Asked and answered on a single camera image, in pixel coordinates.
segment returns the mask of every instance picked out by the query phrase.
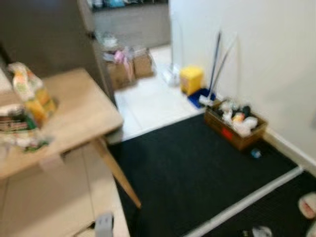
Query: white wall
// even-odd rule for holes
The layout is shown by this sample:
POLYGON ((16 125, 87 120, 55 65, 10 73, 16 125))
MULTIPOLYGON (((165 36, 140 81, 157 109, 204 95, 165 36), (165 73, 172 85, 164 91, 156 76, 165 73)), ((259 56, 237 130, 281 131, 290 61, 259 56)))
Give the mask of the white wall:
POLYGON ((5 74, 3 71, 0 69, 0 92, 6 91, 6 90, 11 90, 11 84, 6 78, 5 74))
POLYGON ((239 98, 270 127, 316 160, 316 1, 170 0, 175 62, 204 68, 209 78, 216 34, 238 43, 218 92, 239 98))

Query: red label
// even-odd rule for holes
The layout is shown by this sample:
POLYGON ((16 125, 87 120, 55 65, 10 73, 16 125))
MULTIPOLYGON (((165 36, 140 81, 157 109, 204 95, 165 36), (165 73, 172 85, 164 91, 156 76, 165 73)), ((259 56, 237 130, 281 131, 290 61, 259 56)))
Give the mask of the red label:
POLYGON ((229 130, 224 128, 224 127, 222 128, 222 134, 228 140, 232 140, 232 138, 233 138, 233 134, 231 132, 229 132, 229 130))

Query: food package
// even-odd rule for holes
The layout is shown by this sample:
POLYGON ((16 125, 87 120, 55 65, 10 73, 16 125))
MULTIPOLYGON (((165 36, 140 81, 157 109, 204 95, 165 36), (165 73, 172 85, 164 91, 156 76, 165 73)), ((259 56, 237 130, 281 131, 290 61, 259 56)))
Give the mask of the food package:
POLYGON ((56 111, 56 105, 41 79, 24 64, 16 62, 9 65, 14 72, 13 89, 33 114, 39 127, 56 111))
POLYGON ((0 107, 0 142, 19 146, 23 151, 36 151, 48 144, 20 104, 0 107))

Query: mop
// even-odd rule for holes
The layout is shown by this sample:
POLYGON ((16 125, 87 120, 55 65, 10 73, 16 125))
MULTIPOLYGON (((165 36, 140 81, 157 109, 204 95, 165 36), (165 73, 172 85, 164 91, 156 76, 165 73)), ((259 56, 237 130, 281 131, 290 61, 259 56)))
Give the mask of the mop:
POLYGON ((214 63, 213 63, 212 76, 211 76, 211 83, 209 85, 209 89, 202 88, 188 97, 188 100, 190 100, 191 103, 193 103, 198 109, 203 107, 203 105, 205 105, 206 101, 208 101, 208 96, 211 92, 211 86, 212 86, 213 78, 214 78, 214 72, 215 72, 215 66, 216 66, 216 62, 217 62, 221 34, 222 34, 221 31, 219 31, 218 36, 217 36, 216 49, 215 49, 215 55, 214 55, 214 63))
POLYGON ((215 70, 215 66, 216 66, 216 65, 213 66, 213 72, 212 72, 212 78, 211 78, 211 84, 210 84, 209 95, 208 95, 207 97, 201 95, 201 96, 199 97, 199 99, 198 99, 198 101, 199 101, 201 104, 205 105, 205 106, 212 106, 214 100, 216 99, 215 88, 216 88, 216 85, 217 85, 217 82, 218 82, 218 78, 219 78, 219 75, 220 75, 220 73, 221 73, 221 71, 222 71, 222 69, 223 69, 223 66, 224 66, 224 64, 225 64, 225 61, 226 61, 226 59, 227 59, 227 57, 228 57, 228 55, 229 55, 229 52, 231 51, 232 47, 234 46, 234 43, 235 43, 235 41, 236 41, 236 38, 237 38, 237 36, 234 37, 234 39, 232 40, 230 46, 228 47, 228 49, 227 49, 227 51, 226 51, 226 53, 225 53, 225 55, 224 55, 224 58, 223 58, 223 60, 222 60, 222 63, 221 63, 221 65, 220 65, 220 67, 219 67, 219 69, 218 69, 218 72, 217 72, 217 74, 216 74, 216 77, 215 77, 215 80, 214 80, 214 84, 212 85, 212 83, 213 83, 213 73, 214 73, 214 70, 215 70))

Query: white tile floor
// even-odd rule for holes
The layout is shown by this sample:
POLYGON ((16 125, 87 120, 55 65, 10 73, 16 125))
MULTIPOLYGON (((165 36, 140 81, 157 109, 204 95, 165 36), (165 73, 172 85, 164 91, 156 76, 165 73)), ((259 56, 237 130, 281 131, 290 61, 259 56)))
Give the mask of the white tile floor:
MULTIPOLYGON (((108 136, 110 143, 200 113, 161 79, 170 48, 153 49, 152 55, 157 75, 115 94, 124 126, 108 136)), ((114 179, 90 145, 68 153, 64 166, 48 172, 35 166, 0 182, 1 237, 71 236, 106 211, 115 216, 114 236, 129 236, 114 179)))

